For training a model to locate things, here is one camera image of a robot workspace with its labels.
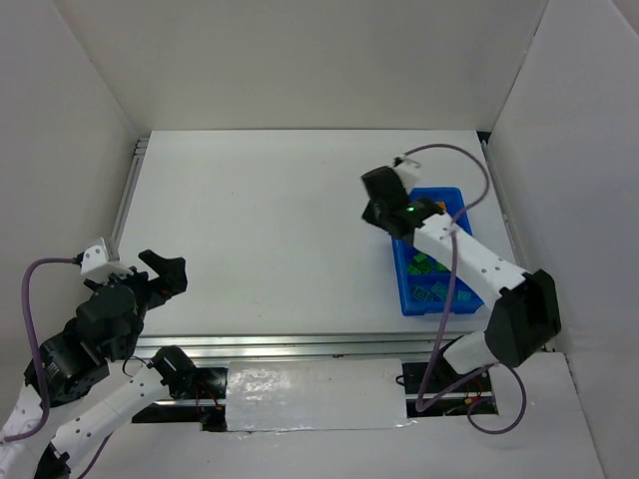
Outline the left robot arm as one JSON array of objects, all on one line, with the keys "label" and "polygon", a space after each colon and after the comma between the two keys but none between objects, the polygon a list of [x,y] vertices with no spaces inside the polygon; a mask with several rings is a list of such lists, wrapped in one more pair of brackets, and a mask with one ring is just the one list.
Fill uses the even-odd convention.
[{"label": "left robot arm", "polygon": [[[21,304],[32,359],[1,429],[2,477],[68,478],[138,412],[166,396],[181,398],[193,391],[195,364],[179,346],[163,346],[98,405],[69,416],[109,376],[110,363],[131,358],[146,314],[187,289],[184,258],[164,258],[150,249],[138,257],[154,277],[122,265],[100,244],[71,258],[41,258],[27,267]],[[32,275],[42,265],[65,263],[80,269],[91,294],[59,333],[39,341],[31,310]]]}]

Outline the light blue oval lego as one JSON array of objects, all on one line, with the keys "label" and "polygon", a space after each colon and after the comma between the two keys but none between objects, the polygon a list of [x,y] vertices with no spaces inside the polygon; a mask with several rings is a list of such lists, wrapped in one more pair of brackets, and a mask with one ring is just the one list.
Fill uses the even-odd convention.
[{"label": "light blue oval lego", "polygon": [[472,294],[468,291],[461,290],[457,293],[457,299],[460,301],[468,301],[472,299]]}]

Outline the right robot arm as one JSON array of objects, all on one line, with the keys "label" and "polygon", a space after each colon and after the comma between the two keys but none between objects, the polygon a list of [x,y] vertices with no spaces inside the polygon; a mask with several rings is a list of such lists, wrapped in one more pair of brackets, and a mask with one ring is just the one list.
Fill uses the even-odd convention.
[{"label": "right robot arm", "polygon": [[433,200],[412,200],[416,179],[402,166],[364,174],[368,204],[362,218],[440,262],[490,312],[483,330],[435,346],[434,362],[457,375],[493,363],[520,366],[561,331],[554,279],[543,269],[529,272],[494,253]]}]

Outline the green square lego brick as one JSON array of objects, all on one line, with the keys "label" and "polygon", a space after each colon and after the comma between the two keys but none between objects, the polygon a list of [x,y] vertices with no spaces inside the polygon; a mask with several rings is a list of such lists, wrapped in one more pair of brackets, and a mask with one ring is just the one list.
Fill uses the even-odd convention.
[{"label": "green square lego brick", "polygon": [[435,263],[435,270],[437,272],[450,272],[450,269],[448,267],[438,261]]}]

